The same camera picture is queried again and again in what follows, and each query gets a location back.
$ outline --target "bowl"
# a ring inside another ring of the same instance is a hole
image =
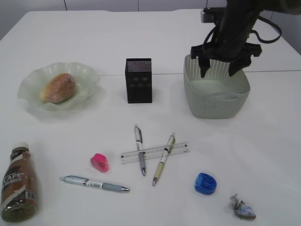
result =
[[[41,91],[58,74],[69,73],[76,82],[75,93],[69,99],[53,104],[42,101]],[[95,84],[100,80],[92,67],[81,63],[54,63],[30,73],[22,82],[18,90],[18,98],[26,99],[29,106],[42,107],[45,110],[69,110],[86,101],[94,92]]]

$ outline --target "white table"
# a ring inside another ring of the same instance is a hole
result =
[[[0,42],[0,68],[18,65],[25,77],[53,62],[81,62],[102,75],[120,75],[126,58],[151,57],[154,74],[183,73],[191,46],[203,43],[212,28],[201,23],[199,9],[30,12]],[[261,21],[255,29],[264,39],[277,37]],[[250,41],[259,43],[253,34]],[[301,70],[301,56],[284,39],[262,50],[246,72]]]
[[[39,184],[37,215],[23,226],[262,226],[301,221],[300,72],[247,73],[251,93],[232,119],[195,118],[185,99],[180,74],[153,76],[153,104],[129,105],[124,76],[101,76],[86,106],[70,112],[27,109],[16,98],[22,68],[2,75],[0,176],[14,142],[29,143]],[[171,156],[156,187],[151,182],[158,159],[121,165],[119,154],[135,150],[134,125],[144,148],[164,145],[172,132],[189,141],[191,153]],[[110,171],[89,164],[95,153],[107,156]],[[217,180],[211,196],[194,190],[198,173]],[[59,177],[77,174],[125,185],[128,194],[69,185]],[[238,194],[257,214],[240,220],[229,207]],[[0,225],[10,225],[0,221]]]

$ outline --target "bottle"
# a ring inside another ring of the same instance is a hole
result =
[[[1,217],[7,222],[20,222],[37,211],[37,181],[29,146],[19,142],[13,146],[10,165],[2,182]]]

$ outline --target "blue pencil sharpener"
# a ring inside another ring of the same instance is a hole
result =
[[[196,179],[194,187],[202,194],[212,194],[215,192],[216,180],[206,173],[200,173]]]

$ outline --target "pencil sharpener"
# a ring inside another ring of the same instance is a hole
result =
[[[216,180],[206,173],[200,173],[196,179],[194,187],[202,194],[212,194],[215,192]]]
[[[109,162],[107,158],[102,154],[95,154],[93,158],[90,159],[92,166],[101,172],[106,172],[109,170]]]

